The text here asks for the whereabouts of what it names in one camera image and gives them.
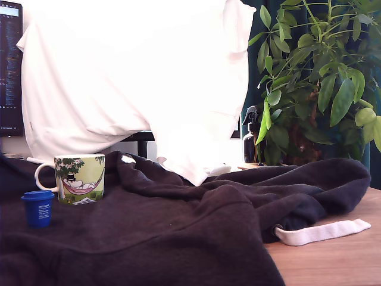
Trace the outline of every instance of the black sweatshirt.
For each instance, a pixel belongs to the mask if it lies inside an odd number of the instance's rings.
[[[123,163],[122,156],[136,163]],[[284,285],[263,243],[352,211],[370,183],[357,161],[263,167],[195,187],[130,154],[106,156],[104,198],[54,199],[51,225],[27,227],[37,165],[0,157],[0,285]],[[40,173],[55,186],[54,171]]]

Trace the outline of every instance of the hammock illustration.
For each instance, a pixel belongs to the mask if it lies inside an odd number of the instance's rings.
[[[94,185],[94,188],[86,188],[86,189],[78,189],[78,188],[74,188],[72,186],[69,186],[67,183],[65,183],[63,180],[61,180],[62,184],[65,186],[65,188],[71,192],[72,194],[74,195],[85,195],[89,192],[91,192],[93,189],[95,189],[99,183],[101,182],[102,180],[102,177],[104,175],[104,172],[105,172],[105,169],[103,169],[102,173],[101,173],[101,176],[99,177],[98,181],[95,183]]]

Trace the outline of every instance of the blue bottle cap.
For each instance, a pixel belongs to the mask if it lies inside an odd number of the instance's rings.
[[[54,194],[50,189],[46,191],[26,192],[21,197],[23,201],[43,201],[48,200],[50,198],[54,198]]]
[[[21,199],[24,201],[26,218],[31,228],[44,228],[50,224],[52,201],[51,190],[26,192]]]

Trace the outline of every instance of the mug handle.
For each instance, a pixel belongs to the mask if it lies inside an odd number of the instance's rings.
[[[36,185],[42,189],[42,190],[45,190],[45,189],[51,189],[52,192],[58,192],[58,187],[55,186],[54,188],[46,188],[44,187],[43,185],[41,185],[40,183],[40,180],[38,179],[38,174],[40,174],[40,171],[42,168],[44,167],[50,167],[50,168],[53,168],[55,169],[55,166],[54,164],[49,164],[49,163],[44,163],[44,164],[41,164],[40,166],[37,167],[36,171],[35,171],[35,181],[36,181]]]

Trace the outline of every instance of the white drawstring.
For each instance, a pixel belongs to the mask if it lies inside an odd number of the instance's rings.
[[[274,234],[286,245],[302,246],[316,241],[357,234],[370,227],[371,225],[369,223],[361,219],[356,219],[303,228],[297,231],[284,231],[279,227],[275,227]]]

